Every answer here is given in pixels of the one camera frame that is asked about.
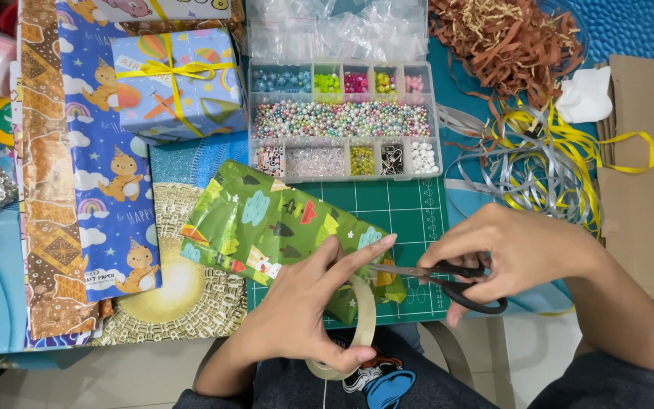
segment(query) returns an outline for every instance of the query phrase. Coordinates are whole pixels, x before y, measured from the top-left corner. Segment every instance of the orange airplane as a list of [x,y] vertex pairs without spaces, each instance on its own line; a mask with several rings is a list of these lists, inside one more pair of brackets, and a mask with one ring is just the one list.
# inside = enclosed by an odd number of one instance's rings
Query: orange airplane
[[[163,99],[160,95],[156,94],[155,92],[153,94],[150,94],[153,96],[153,98],[158,101],[158,105],[151,109],[150,112],[148,112],[145,116],[143,116],[143,119],[150,119],[153,116],[156,116],[160,114],[163,111],[167,111],[171,116],[173,116],[174,120],[178,120],[178,117],[176,116],[176,112],[173,111],[173,108],[171,108],[171,104],[173,103],[173,95],[170,97]],[[178,90],[178,95],[183,95],[183,89]]]

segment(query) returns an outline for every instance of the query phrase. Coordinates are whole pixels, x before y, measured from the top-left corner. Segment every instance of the gray shirt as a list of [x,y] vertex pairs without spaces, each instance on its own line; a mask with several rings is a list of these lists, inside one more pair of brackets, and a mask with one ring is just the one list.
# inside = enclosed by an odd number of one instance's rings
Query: gray shirt
[[[350,332],[336,330],[330,336],[344,347],[352,337]],[[174,409],[496,408],[389,330],[376,329],[373,348],[377,357],[344,381],[319,379],[302,360],[269,359],[259,367],[251,390],[223,399],[187,389]],[[654,370],[599,351],[583,354],[529,405],[529,409],[544,407],[654,408]]]

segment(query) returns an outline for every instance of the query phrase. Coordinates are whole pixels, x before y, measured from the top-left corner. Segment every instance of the bead organizer box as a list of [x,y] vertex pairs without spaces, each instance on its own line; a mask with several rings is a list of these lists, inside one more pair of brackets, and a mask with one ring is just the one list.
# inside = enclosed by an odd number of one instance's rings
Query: bead organizer box
[[[312,83],[268,92],[265,76]],[[251,61],[248,82],[252,167],[287,183],[407,181],[442,174],[427,62]],[[280,159],[275,152],[283,152]]]

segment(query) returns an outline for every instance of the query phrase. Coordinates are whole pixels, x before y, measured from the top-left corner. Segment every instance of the person's right hand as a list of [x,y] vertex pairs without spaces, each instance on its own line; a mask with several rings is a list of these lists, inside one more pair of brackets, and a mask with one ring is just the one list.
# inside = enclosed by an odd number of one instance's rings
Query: person's right hand
[[[490,203],[431,243],[418,260],[430,268],[438,261],[477,267],[491,275],[464,295],[481,304],[568,276],[596,274],[612,257],[579,226],[525,210]],[[451,303],[446,320],[455,327],[467,308]]]

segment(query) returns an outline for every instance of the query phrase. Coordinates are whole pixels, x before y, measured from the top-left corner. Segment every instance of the blue wrapping paper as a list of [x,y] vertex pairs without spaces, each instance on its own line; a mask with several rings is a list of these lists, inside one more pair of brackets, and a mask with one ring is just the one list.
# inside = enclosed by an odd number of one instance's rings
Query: blue wrapping paper
[[[174,68],[189,62],[234,64],[234,68],[214,70],[210,79],[175,76],[183,117],[204,136],[245,130],[244,87],[231,34],[225,28],[115,39],[115,71],[138,71],[147,61],[168,66],[168,41]],[[208,71],[195,74],[209,77]],[[154,144],[199,137],[176,118],[171,74],[118,78],[117,82],[123,129]]]
[[87,301],[162,285],[148,146],[119,125],[113,23],[87,23],[58,3],[65,115],[75,173],[76,211]]

